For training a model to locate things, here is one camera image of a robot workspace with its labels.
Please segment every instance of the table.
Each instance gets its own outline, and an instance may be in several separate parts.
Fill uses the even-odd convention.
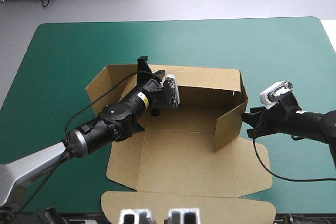
[[[68,118],[89,103],[85,86],[107,64],[149,63],[235,68],[242,71],[248,108],[279,80],[290,80],[301,107],[335,109],[335,52],[313,17],[177,22],[63,23],[40,25],[0,110],[0,162],[7,163],[64,138]],[[94,116],[81,115],[73,126]],[[247,137],[243,125],[241,136]],[[328,147],[277,134],[259,138],[272,170],[295,178],[335,177]],[[107,190],[129,190],[106,178],[110,146],[60,166],[27,207],[99,212]],[[290,183],[246,198],[272,202],[278,212],[335,212],[336,184]]]

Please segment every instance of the yellow label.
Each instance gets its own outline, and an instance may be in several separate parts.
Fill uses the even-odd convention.
[[[146,107],[146,109],[147,109],[148,106],[149,106],[149,101],[148,101],[147,97],[145,96],[145,94],[142,93],[142,92],[140,92],[140,93],[138,94],[138,97],[141,98],[141,100],[144,102],[145,107]]]

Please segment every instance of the open cardboard box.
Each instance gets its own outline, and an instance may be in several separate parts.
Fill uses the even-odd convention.
[[[149,208],[163,223],[171,208],[199,208],[203,224],[272,223],[271,203],[239,199],[271,187],[271,176],[255,157],[252,142],[239,137],[240,115],[247,94],[239,70],[150,65],[153,72],[176,75],[181,106],[162,109],[158,117],[145,112],[139,123],[146,129],[114,142],[107,177],[137,190],[109,191],[102,209],[112,223],[126,208]],[[96,99],[137,65],[106,66],[86,87]],[[98,114],[118,102],[136,83],[128,79],[93,109]],[[258,151],[269,166],[267,149]]]

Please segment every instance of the cardboard box flap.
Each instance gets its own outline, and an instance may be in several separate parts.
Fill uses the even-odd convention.
[[[107,177],[138,191],[237,198],[271,186],[253,154],[240,137],[215,152],[213,134],[146,130],[113,143]]]
[[[134,64],[108,65],[104,67],[103,70],[85,87],[90,100],[96,100],[110,88],[116,85],[119,81],[125,78],[128,74],[134,73],[136,71],[137,65]],[[129,86],[129,83],[135,82],[134,77],[129,78],[128,81],[121,83],[104,98],[95,103],[92,106],[95,114],[97,115],[104,108],[104,106],[117,103],[120,100],[126,86]]]
[[[240,71],[237,69],[150,65],[153,72],[165,70],[174,74],[179,86],[222,89],[240,92]]]
[[[171,208],[199,208],[203,224],[270,224],[276,213],[271,203],[263,201],[142,192],[108,191],[101,205],[111,223],[118,223],[120,210],[129,208],[150,209],[157,223],[164,222]]]
[[[267,148],[256,143],[263,163],[270,169]],[[234,141],[238,196],[245,196],[268,189],[272,186],[272,177],[260,165],[251,140],[237,137]]]

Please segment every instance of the black robotic arm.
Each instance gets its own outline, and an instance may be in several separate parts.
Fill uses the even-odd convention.
[[[161,107],[179,107],[175,77],[164,70],[152,73],[147,59],[138,59],[137,84],[118,103],[107,105],[95,119],[67,132],[62,142],[0,165],[0,223],[10,220],[12,210],[21,207],[26,188],[60,163],[86,157],[108,143],[131,137],[135,123],[147,109],[157,116]]]

